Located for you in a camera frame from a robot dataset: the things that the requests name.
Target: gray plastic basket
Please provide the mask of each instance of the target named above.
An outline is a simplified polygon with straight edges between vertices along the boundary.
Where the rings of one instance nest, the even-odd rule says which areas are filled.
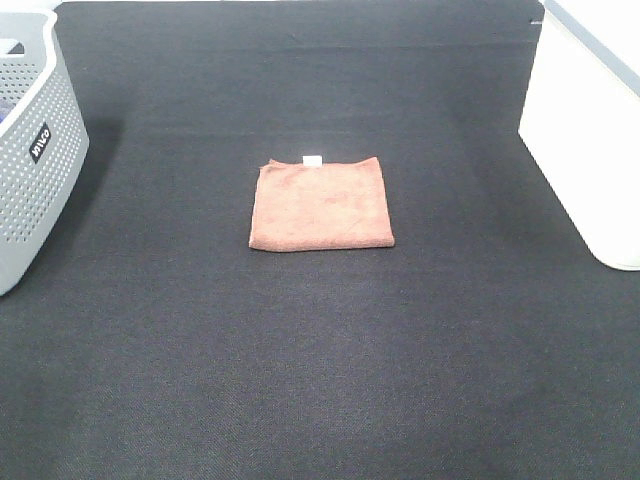
[[[46,10],[0,10],[0,37],[24,53],[0,55],[0,295],[24,275],[53,228],[89,147]]]

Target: brown towel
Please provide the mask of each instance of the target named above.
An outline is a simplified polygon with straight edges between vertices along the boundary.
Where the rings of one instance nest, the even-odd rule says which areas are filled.
[[[260,168],[249,246],[273,252],[392,247],[377,158]]]

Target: white label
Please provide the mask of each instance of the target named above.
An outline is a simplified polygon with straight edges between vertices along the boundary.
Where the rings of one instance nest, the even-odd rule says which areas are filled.
[[[305,167],[321,167],[322,155],[305,155],[302,157],[302,164]]]

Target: white container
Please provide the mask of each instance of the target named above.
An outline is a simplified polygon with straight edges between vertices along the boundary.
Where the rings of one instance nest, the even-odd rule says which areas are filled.
[[[53,26],[55,13],[1,11],[0,37],[22,55],[0,55],[0,295],[49,235],[76,182],[89,139]]]
[[[640,270],[640,5],[570,4],[545,3],[520,135],[595,257]]]

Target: black logo label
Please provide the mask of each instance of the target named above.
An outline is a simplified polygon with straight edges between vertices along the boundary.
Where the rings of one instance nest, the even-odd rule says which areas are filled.
[[[29,153],[31,154],[31,158],[33,158],[33,161],[35,163],[38,163],[40,161],[50,141],[51,141],[51,130],[49,130],[49,126],[45,122],[44,125],[42,125],[42,128],[40,129],[40,131],[38,132],[38,136],[36,137],[34,142],[31,144],[31,147],[29,148]]]

